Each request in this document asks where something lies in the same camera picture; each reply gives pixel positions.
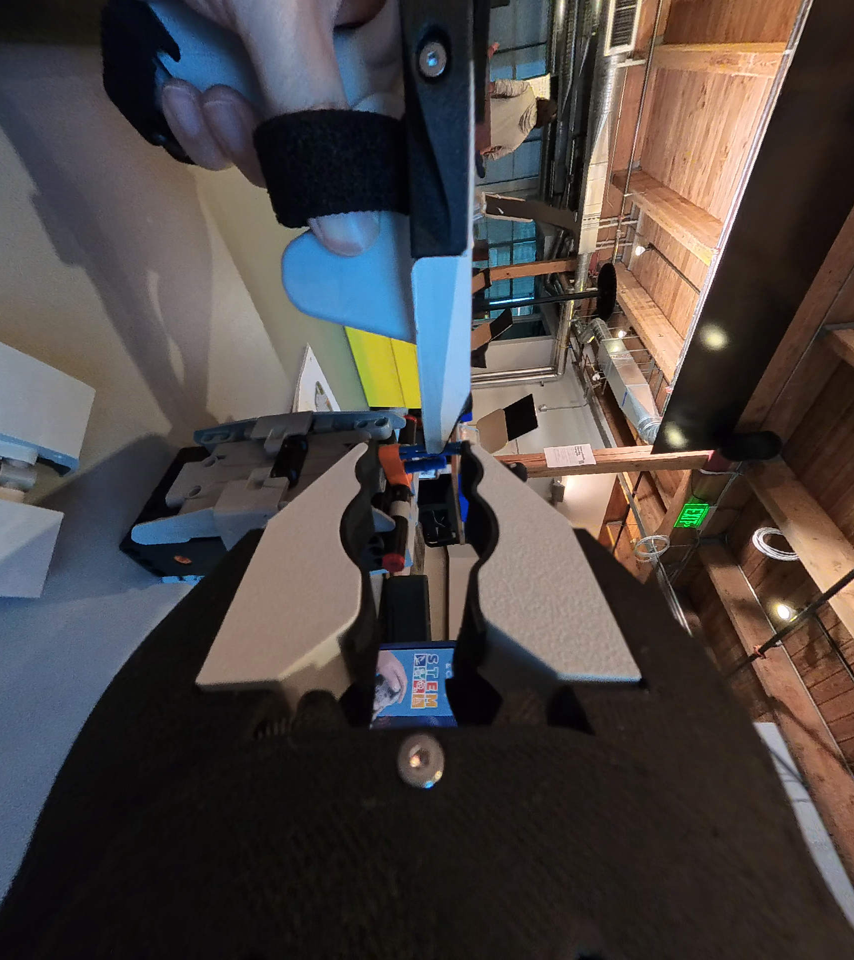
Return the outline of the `blue robot kit box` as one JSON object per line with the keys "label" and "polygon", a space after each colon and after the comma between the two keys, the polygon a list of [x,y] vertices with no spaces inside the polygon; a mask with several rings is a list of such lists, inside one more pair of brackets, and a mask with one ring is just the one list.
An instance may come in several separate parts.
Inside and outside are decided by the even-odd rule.
{"label": "blue robot kit box", "polygon": [[455,727],[446,683],[453,677],[453,642],[385,644],[377,658],[373,713],[376,729]]}

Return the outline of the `person's left hand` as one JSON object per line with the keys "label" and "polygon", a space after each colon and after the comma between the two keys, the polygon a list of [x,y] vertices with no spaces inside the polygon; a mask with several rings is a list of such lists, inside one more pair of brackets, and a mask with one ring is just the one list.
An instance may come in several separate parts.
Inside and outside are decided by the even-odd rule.
{"label": "person's left hand", "polygon": [[[185,5],[237,35],[249,54],[265,99],[266,116],[346,110],[337,65],[335,30],[373,19],[384,1],[187,1]],[[265,186],[253,135],[263,121],[240,92],[223,85],[205,92],[180,79],[161,89],[170,130],[197,166],[238,168]]]}

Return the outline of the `yellow plastic bin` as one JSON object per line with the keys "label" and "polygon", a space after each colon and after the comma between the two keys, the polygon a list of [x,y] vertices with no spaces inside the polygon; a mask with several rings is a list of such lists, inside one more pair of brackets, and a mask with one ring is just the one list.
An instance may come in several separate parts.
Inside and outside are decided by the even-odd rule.
{"label": "yellow plastic bin", "polygon": [[345,333],[369,407],[419,409],[415,344],[349,327]]}

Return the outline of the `white air vent grille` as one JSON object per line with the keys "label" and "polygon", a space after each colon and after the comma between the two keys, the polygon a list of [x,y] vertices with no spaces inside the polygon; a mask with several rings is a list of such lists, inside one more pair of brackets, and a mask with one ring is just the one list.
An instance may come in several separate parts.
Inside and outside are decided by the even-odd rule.
{"label": "white air vent grille", "polygon": [[636,44],[643,1],[609,1],[603,33],[606,57],[629,54]]}

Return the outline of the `white instruction booklet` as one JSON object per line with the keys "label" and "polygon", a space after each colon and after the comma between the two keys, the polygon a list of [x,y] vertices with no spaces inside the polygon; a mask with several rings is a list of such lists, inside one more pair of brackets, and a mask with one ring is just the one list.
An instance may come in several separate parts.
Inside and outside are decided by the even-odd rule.
{"label": "white instruction booklet", "polygon": [[291,411],[293,413],[340,411],[333,390],[309,345],[305,347],[303,353],[293,392]]}

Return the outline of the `blue connector pin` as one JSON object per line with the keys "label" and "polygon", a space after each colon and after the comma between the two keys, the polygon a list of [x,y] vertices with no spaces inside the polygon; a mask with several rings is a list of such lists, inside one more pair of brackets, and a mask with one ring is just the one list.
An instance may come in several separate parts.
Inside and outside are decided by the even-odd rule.
{"label": "blue connector pin", "polygon": [[452,457],[462,454],[465,446],[463,441],[449,442],[442,451],[432,453],[422,444],[401,443],[398,450],[406,474],[421,474],[442,471]]}

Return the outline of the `dark grey case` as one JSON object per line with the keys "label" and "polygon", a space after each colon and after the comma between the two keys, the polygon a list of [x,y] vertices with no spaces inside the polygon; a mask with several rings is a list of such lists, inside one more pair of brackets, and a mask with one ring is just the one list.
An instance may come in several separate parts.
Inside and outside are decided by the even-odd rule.
{"label": "dark grey case", "polygon": [[380,619],[385,646],[424,646],[432,642],[428,577],[388,577],[382,590]]}

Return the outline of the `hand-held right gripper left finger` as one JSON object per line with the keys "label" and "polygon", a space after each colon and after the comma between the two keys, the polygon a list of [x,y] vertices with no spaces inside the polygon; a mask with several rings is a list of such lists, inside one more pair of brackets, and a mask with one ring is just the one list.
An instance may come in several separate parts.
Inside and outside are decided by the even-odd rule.
{"label": "hand-held right gripper left finger", "polygon": [[201,690],[269,690],[294,706],[312,690],[339,697],[356,686],[372,699],[378,447],[356,444],[267,522],[196,678]]}

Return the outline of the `grey desk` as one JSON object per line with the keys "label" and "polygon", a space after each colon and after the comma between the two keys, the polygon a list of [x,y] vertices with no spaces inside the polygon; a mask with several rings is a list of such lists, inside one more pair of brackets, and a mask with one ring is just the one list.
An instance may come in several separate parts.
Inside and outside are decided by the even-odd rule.
{"label": "grey desk", "polygon": [[119,550],[201,426],[284,412],[310,346],[366,406],[346,334],[293,308],[292,233],[235,170],[149,147],[106,98],[99,54],[0,46],[0,341],[96,391],[38,599],[0,598],[0,902],[74,738],[189,589]]}

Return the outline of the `silver air duct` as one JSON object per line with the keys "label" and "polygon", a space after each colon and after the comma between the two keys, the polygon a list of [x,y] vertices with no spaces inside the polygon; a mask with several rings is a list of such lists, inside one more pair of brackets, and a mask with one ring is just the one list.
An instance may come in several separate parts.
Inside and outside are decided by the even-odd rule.
{"label": "silver air duct", "polygon": [[597,344],[599,369],[609,385],[617,406],[632,424],[643,445],[651,446],[661,425],[649,382],[624,343],[600,318],[592,318],[590,329]]}

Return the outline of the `black panel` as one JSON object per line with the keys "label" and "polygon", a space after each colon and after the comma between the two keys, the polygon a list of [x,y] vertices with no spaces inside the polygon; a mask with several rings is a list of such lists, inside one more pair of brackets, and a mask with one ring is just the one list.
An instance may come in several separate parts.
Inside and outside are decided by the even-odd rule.
{"label": "black panel", "polygon": [[854,1],[812,2],[652,451],[734,433],[854,206]]}

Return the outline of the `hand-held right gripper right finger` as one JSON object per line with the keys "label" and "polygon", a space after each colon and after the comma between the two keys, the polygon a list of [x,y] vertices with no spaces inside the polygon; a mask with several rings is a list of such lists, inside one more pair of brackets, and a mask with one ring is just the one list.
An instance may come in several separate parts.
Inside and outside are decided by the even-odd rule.
{"label": "hand-held right gripper right finger", "polygon": [[461,622],[461,678],[498,694],[630,689],[641,671],[569,522],[479,446],[466,444],[465,534],[477,559]]}

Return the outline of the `grey toy robot model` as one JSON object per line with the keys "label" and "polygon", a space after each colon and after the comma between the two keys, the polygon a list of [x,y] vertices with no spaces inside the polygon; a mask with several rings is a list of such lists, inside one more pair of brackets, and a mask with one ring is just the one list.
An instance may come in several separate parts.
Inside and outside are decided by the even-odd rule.
{"label": "grey toy robot model", "polygon": [[120,543],[166,583],[209,575],[249,531],[364,441],[394,441],[408,411],[268,414],[202,428],[181,448]]}

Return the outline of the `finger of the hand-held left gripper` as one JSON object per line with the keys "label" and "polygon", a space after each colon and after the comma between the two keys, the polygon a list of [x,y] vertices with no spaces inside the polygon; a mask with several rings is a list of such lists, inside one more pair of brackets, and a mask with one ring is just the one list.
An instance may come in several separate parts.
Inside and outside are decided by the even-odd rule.
{"label": "finger of the hand-held left gripper", "polygon": [[445,448],[471,389],[472,261],[424,257],[413,263],[411,288],[426,449]]}

